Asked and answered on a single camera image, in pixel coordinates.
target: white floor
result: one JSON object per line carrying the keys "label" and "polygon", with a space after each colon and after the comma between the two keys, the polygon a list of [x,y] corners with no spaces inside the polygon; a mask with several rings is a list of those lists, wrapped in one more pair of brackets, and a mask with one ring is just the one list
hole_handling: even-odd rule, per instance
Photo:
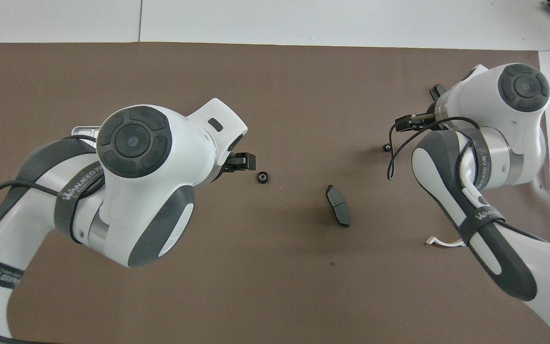
{"label": "white floor", "polygon": [[0,42],[136,41],[537,50],[550,81],[541,0],[0,0]]}

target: brown mat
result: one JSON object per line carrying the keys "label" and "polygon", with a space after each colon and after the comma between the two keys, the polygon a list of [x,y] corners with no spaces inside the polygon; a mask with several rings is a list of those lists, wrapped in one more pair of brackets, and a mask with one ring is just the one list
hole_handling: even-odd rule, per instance
{"label": "brown mat", "polygon": [[[130,270],[52,233],[9,304],[18,338],[80,343],[550,343],[501,292],[415,182],[413,145],[386,180],[393,120],[474,65],[536,52],[213,45],[0,44],[0,182],[37,146],[133,104],[184,115],[218,97],[249,127],[238,151],[271,174],[197,192],[180,243]],[[395,145],[409,137],[395,136]],[[548,164],[485,192],[509,223],[550,240]],[[351,211],[336,224],[333,184]]]}

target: circular control pad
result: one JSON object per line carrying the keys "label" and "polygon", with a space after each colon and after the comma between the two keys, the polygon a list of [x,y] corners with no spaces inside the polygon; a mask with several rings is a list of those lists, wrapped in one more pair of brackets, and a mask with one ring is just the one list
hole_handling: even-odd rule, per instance
{"label": "circular control pad", "polygon": [[173,144],[169,120],[157,109],[122,109],[105,121],[96,151],[105,168],[125,178],[139,178],[159,169]]}
{"label": "circular control pad", "polygon": [[533,112],[549,100],[549,83],[542,73],[526,64],[507,65],[498,79],[502,100],[517,111]]}

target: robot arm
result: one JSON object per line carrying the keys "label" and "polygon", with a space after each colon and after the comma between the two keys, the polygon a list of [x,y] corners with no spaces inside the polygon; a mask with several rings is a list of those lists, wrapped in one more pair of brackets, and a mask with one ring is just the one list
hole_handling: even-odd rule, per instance
{"label": "robot arm", "polygon": [[[509,92],[518,99],[510,102]],[[539,119],[547,102],[548,84],[534,68],[477,66],[436,101],[434,115],[470,118],[480,129],[453,120],[453,130],[431,131],[415,148],[412,167],[491,279],[550,326],[550,244],[507,228],[479,191],[535,176],[544,159]]]}
{"label": "robot arm", "polygon": [[[96,153],[78,139],[33,151],[17,180],[54,195],[13,187],[0,206],[0,339],[11,336],[13,288],[52,229],[124,266],[149,264],[177,242],[194,209],[194,187],[230,169],[231,150],[246,132],[217,99],[188,117],[136,105],[105,120]],[[234,168],[242,169],[255,169],[255,160]],[[85,192],[91,195],[83,198]]]}

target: small black wheel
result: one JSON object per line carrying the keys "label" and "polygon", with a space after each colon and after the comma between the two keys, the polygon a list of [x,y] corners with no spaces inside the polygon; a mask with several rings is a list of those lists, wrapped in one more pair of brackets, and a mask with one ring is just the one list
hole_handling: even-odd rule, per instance
{"label": "small black wheel", "polygon": [[256,174],[256,180],[261,184],[267,183],[269,181],[269,174],[264,171],[258,172],[258,174]]}

